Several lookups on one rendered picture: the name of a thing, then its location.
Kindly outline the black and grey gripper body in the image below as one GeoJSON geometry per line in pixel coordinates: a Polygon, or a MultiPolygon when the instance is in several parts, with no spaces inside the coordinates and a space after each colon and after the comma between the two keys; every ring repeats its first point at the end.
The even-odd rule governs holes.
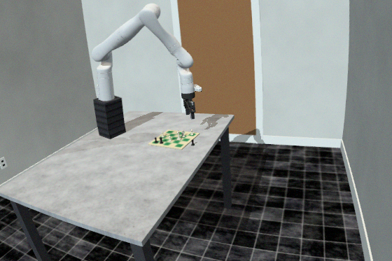
{"type": "Polygon", "coordinates": [[[192,101],[192,98],[195,97],[195,92],[189,93],[189,94],[183,94],[181,93],[182,99],[185,99],[186,102],[188,102],[188,105],[190,107],[190,101],[192,101]]]}

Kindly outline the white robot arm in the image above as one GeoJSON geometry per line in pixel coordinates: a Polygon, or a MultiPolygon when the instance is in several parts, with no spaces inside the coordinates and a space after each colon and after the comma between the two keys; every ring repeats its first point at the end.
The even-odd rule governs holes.
{"type": "Polygon", "coordinates": [[[193,74],[189,70],[193,65],[193,58],[181,46],[177,39],[161,26],[158,21],[159,16],[160,7],[154,3],[147,4],[140,13],[115,30],[104,42],[100,43],[92,50],[93,60],[101,62],[97,67],[97,91],[99,100],[110,101],[115,99],[112,76],[112,50],[125,45],[133,39],[144,26],[153,32],[168,51],[177,58],[176,65],[181,80],[181,93],[189,94],[194,91],[202,91],[202,88],[199,85],[193,84],[193,74]]]}

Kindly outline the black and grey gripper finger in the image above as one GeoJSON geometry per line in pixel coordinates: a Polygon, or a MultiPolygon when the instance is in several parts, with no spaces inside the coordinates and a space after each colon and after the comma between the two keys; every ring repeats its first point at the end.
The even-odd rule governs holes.
{"type": "Polygon", "coordinates": [[[190,107],[188,105],[188,102],[186,102],[186,105],[188,107],[188,110],[190,111],[190,119],[191,120],[195,119],[195,102],[194,101],[190,101],[190,107]]]}
{"type": "Polygon", "coordinates": [[[183,100],[183,105],[185,106],[185,113],[186,113],[186,115],[190,115],[190,111],[188,110],[188,107],[186,106],[185,99],[183,100]]]}

